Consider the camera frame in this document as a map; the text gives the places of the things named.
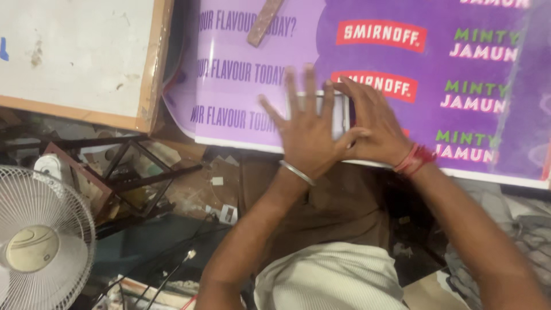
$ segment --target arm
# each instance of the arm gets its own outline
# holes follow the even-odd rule
[[[341,77],[336,89],[353,97],[358,126],[370,129],[346,158],[397,166],[412,143],[404,136],[392,109],[372,87]],[[417,167],[410,167],[412,172]],[[440,169],[426,164],[410,177],[440,223],[450,243],[471,271],[485,309],[551,309],[528,261],[509,237],[469,195]]]
[[[285,161],[316,179],[330,169],[344,154],[347,145],[368,131],[355,128],[338,141],[331,138],[334,105],[333,84],[325,84],[322,113],[316,113],[316,82],[311,65],[306,68],[306,104],[299,109],[294,74],[287,68],[286,84],[291,120],[283,120],[260,97],[262,106],[274,120],[283,140]],[[306,181],[286,168],[280,168],[268,191],[252,207],[218,246],[203,275],[197,309],[242,309],[240,289],[254,271],[266,240],[279,225],[295,200],[307,189]]]
[[[197,309],[242,309],[240,290],[266,240],[307,183],[280,168],[268,191],[222,240],[201,277]]]
[[[411,180],[471,271],[485,309],[550,309],[528,261],[469,195],[434,164]]]

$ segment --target white fan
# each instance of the white fan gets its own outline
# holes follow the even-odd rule
[[[62,310],[84,287],[95,228],[71,187],[0,165],[0,310]]]

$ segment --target fan grille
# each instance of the fan grille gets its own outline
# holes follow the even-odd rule
[[[44,268],[10,268],[7,244],[23,229],[45,226],[59,250]],[[88,205],[59,180],[33,170],[0,165],[0,310],[67,309],[90,275],[95,228]]]

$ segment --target white shirt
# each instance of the white shirt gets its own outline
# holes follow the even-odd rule
[[[256,278],[258,310],[407,310],[386,250],[317,244],[278,259]]]

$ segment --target cable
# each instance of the cable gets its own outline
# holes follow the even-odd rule
[[[125,294],[122,292],[122,285],[120,282],[118,283],[118,288],[121,290],[122,310],[126,310]]]
[[[180,310],[186,310],[187,307],[191,305],[191,303],[197,299],[197,294],[195,296],[191,297],[190,301],[188,301]]]
[[[193,236],[191,238],[187,238],[187,239],[183,239],[183,240],[180,240],[178,241],[175,245],[173,245],[172,247],[170,248],[167,248],[165,250],[163,250],[162,252],[160,252],[159,254],[155,255],[154,257],[146,260],[145,262],[143,263],[140,263],[138,265],[136,265],[135,267],[133,267],[127,274],[125,274],[124,276],[122,276],[120,279],[116,280],[115,282],[113,282],[111,285],[109,285],[108,287],[106,287],[103,291],[101,291],[100,293],[98,293],[96,296],[94,296],[91,300],[93,301],[93,306],[96,305],[100,300],[101,298],[103,297],[103,295],[105,295],[107,292],[109,292],[109,290],[111,290],[115,285],[117,285],[118,283],[120,283],[122,280],[124,280],[125,278],[127,278],[131,273],[133,273],[134,271],[136,271],[138,268],[141,268],[151,262],[153,262],[154,260],[156,259],[159,259],[161,258],[164,254],[166,254],[167,252],[171,251],[171,250],[174,250],[176,248],[178,248],[179,246],[181,246],[182,244],[184,244],[185,242],[189,242],[189,241],[193,241],[194,239],[200,237],[200,236],[203,236],[205,234],[210,234],[210,233],[215,233],[215,232],[220,232],[220,231],[224,231],[224,230],[227,230],[227,229],[231,229],[232,226],[230,227],[224,227],[224,228],[221,228],[221,229],[215,229],[215,230],[212,230],[212,231],[208,231],[208,232],[204,232],[204,233],[200,233],[198,234],[198,230],[195,231],[195,233],[193,234]]]
[[[217,220],[218,220],[215,214],[213,214],[213,213],[207,214],[207,215],[205,216],[205,218],[201,221],[201,224],[199,225],[199,227],[195,230],[195,233],[194,233],[193,236],[191,237],[192,240],[198,237],[198,234],[197,234],[197,233],[201,230],[201,227],[203,227],[203,224],[207,221],[207,219],[208,219],[209,217],[211,217],[214,221],[217,221]],[[151,271],[148,273],[147,277],[146,277],[146,282],[149,282],[149,279],[150,279],[150,277],[152,276],[153,271],[155,271],[156,268],[157,268],[158,266],[165,265],[166,263],[167,263],[167,260],[164,260],[164,261],[162,261],[161,263],[159,263],[157,266],[153,267],[153,268],[151,269]],[[145,296],[145,293],[147,293],[147,291],[148,291],[150,288],[151,288],[151,285],[148,285],[148,286],[145,288],[145,290],[143,291],[143,293],[138,297],[138,299],[136,299],[136,301],[134,302],[134,308],[136,308],[138,302],[139,302],[140,300],[143,299],[143,297]]]
[[[153,296],[153,298],[151,298],[151,300],[149,301],[149,304],[147,305],[147,308],[145,308],[145,310],[149,310],[151,308],[151,306],[153,305],[153,303],[155,302],[155,299],[157,298],[157,296],[161,293],[161,290],[165,287],[166,283],[169,281],[170,277],[172,277],[172,275],[178,271],[178,269],[180,269],[180,267],[182,267],[182,265],[184,264],[184,262],[188,259],[192,259],[193,257],[195,257],[195,254],[197,254],[197,252],[195,252],[195,250],[190,250],[189,252],[187,252],[187,256],[186,258],[183,259],[182,262],[179,263],[178,266],[176,266],[176,268],[174,268],[174,270],[166,277],[166,279],[163,281],[163,283],[161,283],[161,286],[159,286],[159,288],[157,289],[157,293],[155,293],[155,295]]]

